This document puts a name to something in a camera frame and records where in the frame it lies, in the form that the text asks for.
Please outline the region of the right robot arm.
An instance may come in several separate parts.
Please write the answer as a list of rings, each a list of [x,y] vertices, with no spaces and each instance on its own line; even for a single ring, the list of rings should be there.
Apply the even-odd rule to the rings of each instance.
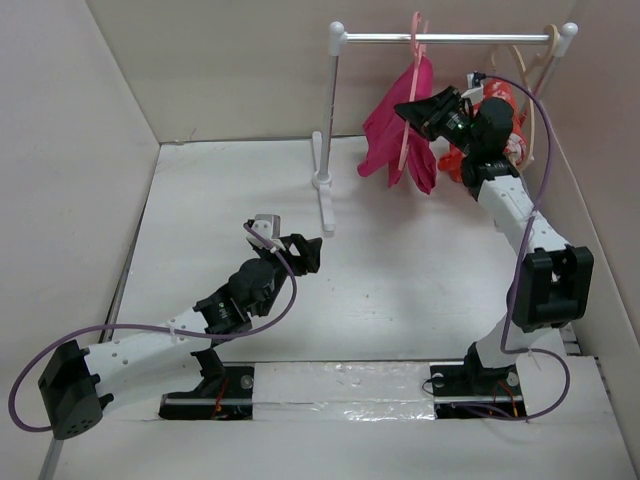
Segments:
[[[473,108],[454,87],[394,108],[421,137],[446,139],[462,154],[461,175],[474,200],[489,213],[516,255],[505,317],[464,357],[462,381],[483,394],[514,369],[517,356],[551,329],[586,312],[594,257],[573,246],[536,209],[505,149],[514,110],[490,97]]]

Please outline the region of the pink plastic hanger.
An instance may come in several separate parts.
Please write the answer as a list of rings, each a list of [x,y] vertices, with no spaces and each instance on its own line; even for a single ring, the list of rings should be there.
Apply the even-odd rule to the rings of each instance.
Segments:
[[[417,40],[418,33],[426,33],[428,30],[428,21],[424,21],[422,14],[416,11],[413,14],[411,26],[410,48],[413,55],[413,70],[411,76],[410,90],[408,94],[408,102],[416,100],[416,93],[420,86],[421,64],[425,56],[425,47]],[[405,170],[406,165],[411,166],[415,159],[420,159],[420,149],[416,148],[415,141],[410,140],[411,125],[405,122],[400,153],[396,166],[390,171],[388,186],[395,186]]]

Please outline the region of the pink trousers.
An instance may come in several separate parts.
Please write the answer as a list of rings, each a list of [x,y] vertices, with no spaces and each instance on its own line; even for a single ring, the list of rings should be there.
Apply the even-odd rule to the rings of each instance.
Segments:
[[[369,177],[382,168],[388,172],[396,166],[405,125],[405,120],[399,117],[394,106],[408,102],[413,64],[394,82],[383,99],[368,116],[363,124],[368,150],[364,159],[357,166],[357,172],[362,177]],[[430,60],[423,57],[421,64],[420,86],[416,99],[422,100],[432,95],[433,67]],[[430,194],[436,185],[436,158],[430,149],[429,141],[422,138],[412,128],[410,140],[415,141],[420,149],[420,159],[415,159],[412,165],[406,165],[404,172],[408,172],[419,191]]]

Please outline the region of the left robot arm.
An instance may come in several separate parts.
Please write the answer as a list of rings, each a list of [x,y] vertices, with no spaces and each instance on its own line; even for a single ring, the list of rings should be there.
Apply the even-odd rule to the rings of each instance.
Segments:
[[[228,382],[216,347],[255,334],[253,318],[270,314],[284,283],[320,268],[320,238],[250,238],[255,257],[214,293],[164,324],[129,324],[131,336],[85,347],[69,334],[48,348],[50,359],[38,387],[56,439],[76,437],[106,413],[166,393],[179,367],[190,372],[178,393],[221,395]]]

